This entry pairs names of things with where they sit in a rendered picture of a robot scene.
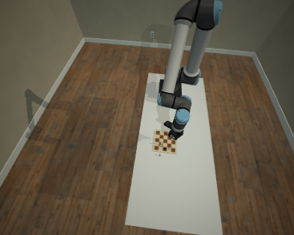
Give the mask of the brown and cream chessboard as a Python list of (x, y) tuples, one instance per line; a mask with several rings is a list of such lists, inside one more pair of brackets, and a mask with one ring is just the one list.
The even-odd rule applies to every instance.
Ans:
[[(170, 131), (155, 129), (153, 140), (153, 151), (161, 153), (177, 154), (177, 140), (168, 136)], [(162, 146), (160, 146), (162, 142)], [(164, 148), (166, 147), (166, 150)], [(168, 150), (170, 148), (170, 150)]]

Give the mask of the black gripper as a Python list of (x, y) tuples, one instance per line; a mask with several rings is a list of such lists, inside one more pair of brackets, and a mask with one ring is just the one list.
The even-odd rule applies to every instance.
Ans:
[(172, 138), (173, 140), (177, 140), (177, 138), (179, 138), (180, 136), (182, 136), (182, 134), (184, 133), (184, 130), (182, 132), (175, 132), (172, 129), (170, 130), (170, 132), (168, 133), (168, 136), (170, 138)]

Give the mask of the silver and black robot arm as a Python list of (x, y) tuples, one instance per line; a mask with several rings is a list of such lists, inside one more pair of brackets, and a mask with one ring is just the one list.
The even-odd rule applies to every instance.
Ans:
[[(175, 97), (179, 83), (196, 85), (200, 79), (199, 69), (212, 30), (218, 25), (221, 15), (222, 2), (216, 0), (191, 0), (185, 3), (174, 19), (175, 31), (165, 68), (165, 78), (162, 91), (157, 103), (170, 109), (176, 109), (173, 123), (164, 122), (164, 126), (175, 132), (182, 132), (189, 122), (192, 99), (186, 95)], [(186, 38), (192, 23), (196, 22), (195, 34), (189, 59), (185, 67), (181, 67)]]

